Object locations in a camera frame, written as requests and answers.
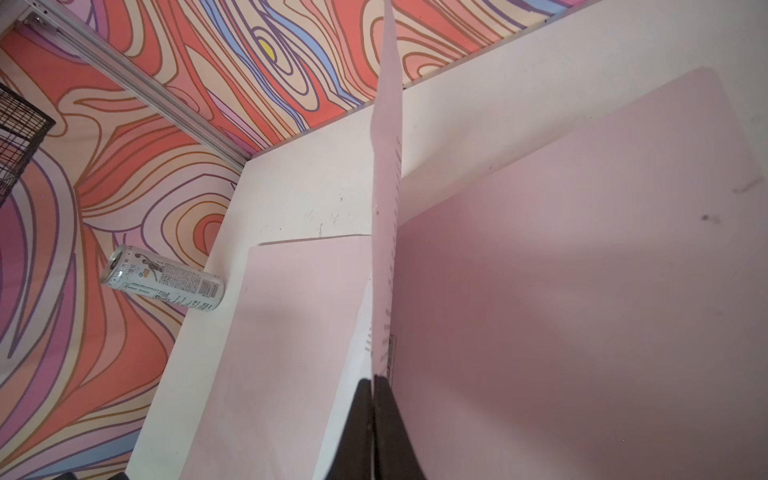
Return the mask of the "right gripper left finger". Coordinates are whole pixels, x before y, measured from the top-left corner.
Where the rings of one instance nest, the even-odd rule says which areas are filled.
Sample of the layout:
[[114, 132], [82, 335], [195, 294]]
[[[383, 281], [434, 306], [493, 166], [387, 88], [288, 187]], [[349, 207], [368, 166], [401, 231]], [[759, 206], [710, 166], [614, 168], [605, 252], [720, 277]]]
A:
[[374, 407], [369, 379], [358, 382], [327, 480], [373, 478]]

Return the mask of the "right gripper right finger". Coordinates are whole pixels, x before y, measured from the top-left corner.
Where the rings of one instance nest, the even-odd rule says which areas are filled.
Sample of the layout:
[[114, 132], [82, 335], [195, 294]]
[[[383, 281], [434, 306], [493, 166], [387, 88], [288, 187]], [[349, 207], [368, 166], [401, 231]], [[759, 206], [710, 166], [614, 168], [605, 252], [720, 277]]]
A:
[[425, 480], [389, 381], [373, 379], [374, 467], [380, 480]]

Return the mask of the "pink paper folder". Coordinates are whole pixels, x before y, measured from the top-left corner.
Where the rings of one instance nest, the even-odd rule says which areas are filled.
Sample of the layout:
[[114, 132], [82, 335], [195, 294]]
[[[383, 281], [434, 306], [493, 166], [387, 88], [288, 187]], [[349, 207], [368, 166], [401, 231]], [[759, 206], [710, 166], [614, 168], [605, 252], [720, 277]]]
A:
[[[185, 479], [321, 479], [370, 239], [253, 247]], [[763, 479], [767, 184], [693, 70], [398, 231], [390, 382], [430, 479]]]

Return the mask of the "printed paper sheet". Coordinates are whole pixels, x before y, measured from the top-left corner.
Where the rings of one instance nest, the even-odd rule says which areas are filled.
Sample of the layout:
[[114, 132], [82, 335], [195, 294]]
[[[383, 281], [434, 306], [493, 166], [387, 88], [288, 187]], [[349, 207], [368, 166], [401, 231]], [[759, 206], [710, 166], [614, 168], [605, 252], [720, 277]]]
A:
[[402, 74], [393, 5], [384, 3], [377, 94], [371, 118], [373, 151], [372, 274], [342, 370], [314, 477], [326, 479], [357, 384], [375, 376], [387, 379], [395, 250], [402, 172]]

